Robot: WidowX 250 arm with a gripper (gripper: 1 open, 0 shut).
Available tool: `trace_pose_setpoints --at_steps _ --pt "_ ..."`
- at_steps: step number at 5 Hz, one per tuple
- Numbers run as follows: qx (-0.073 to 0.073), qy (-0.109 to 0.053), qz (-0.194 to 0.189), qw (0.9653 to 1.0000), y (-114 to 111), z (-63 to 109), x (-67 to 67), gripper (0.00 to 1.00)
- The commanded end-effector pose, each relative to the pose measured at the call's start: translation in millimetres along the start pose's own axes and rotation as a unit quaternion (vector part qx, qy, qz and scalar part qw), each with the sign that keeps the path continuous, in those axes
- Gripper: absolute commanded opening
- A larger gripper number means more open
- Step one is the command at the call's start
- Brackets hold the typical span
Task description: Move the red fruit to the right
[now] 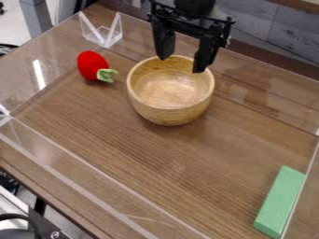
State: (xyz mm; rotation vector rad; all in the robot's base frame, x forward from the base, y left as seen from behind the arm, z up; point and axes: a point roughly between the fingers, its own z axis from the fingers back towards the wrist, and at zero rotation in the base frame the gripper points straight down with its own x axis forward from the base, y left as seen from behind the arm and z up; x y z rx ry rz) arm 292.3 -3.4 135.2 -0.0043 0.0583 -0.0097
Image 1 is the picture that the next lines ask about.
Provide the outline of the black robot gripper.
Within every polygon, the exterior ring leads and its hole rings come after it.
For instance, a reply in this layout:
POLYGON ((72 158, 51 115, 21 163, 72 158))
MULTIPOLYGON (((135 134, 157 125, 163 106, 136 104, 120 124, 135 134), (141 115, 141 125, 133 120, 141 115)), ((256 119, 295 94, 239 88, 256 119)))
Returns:
POLYGON ((149 0, 148 21, 155 49, 164 61, 175 52, 176 33, 199 39, 193 72, 201 73, 213 63, 217 49, 230 44, 235 18, 217 9, 216 0, 149 0))

